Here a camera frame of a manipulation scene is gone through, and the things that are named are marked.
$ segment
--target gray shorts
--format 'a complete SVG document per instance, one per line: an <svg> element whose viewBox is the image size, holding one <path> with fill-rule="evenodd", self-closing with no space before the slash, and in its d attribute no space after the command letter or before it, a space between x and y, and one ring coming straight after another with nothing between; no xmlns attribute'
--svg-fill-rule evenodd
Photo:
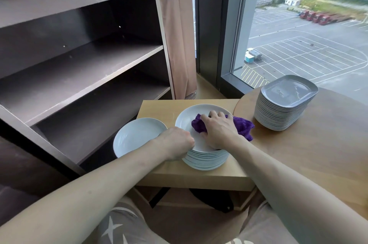
<svg viewBox="0 0 368 244"><path fill-rule="evenodd" d="M169 244L150 230L140 211L122 199L98 227L99 244ZM298 244L268 202L264 201L244 222L239 236L226 244Z"/></svg>

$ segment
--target hand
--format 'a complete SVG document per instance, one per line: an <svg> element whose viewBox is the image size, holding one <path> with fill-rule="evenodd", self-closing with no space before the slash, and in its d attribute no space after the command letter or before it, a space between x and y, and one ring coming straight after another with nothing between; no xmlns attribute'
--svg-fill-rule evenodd
<svg viewBox="0 0 368 244"><path fill-rule="evenodd" d="M212 110L209 116L202 114L200 119L205 123L207 132L201 132L206 143L214 149L225 149L232 138L238 136L232 115L225 117L223 112L218 114Z"/></svg>
<svg viewBox="0 0 368 244"><path fill-rule="evenodd" d="M194 147L194 138L181 128L173 127L153 139L158 148L165 152L165 160L177 160Z"/></svg>

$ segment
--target round wooden table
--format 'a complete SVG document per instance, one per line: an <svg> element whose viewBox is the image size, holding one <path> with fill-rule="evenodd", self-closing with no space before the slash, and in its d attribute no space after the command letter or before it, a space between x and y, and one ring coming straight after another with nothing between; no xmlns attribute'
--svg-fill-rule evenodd
<svg viewBox="0 0 368 244"><path fill-rule="evenodd" d="M234 110L255 124L252 143L368 219L368 107L320 88L301 118L276 132L253 117L259 93L244 95Z"/></svg>

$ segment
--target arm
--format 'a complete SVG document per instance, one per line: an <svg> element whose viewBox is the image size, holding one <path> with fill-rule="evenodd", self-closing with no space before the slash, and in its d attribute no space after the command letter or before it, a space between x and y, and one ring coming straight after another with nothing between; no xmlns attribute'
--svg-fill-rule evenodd
<svg viewBox="0 0 368 244"><path fill-rule="evenodd" d="M368 221L308 178L237 134L232 116L202 115L207 143L231 153L301 244L368 243Z"/></svg>
<svg viewBox="0 0 368 244"><path fill-rule="evenodd" d="M194 146L179 128L50 193L0 227L0 243L80 244L118 200L154 167Z"/></svg>

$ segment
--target asphalt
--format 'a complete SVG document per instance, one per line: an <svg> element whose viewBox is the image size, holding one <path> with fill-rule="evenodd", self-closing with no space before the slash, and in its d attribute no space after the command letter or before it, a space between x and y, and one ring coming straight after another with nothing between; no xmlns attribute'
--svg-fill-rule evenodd
<svg viewBox="0 0 368 244"><path fill-rule="evenodd" d="M368 25L351 20L321 26L286 8L255 10L248 47L263 59L234 74L252 87L296 74L368 105Z"/></svg>

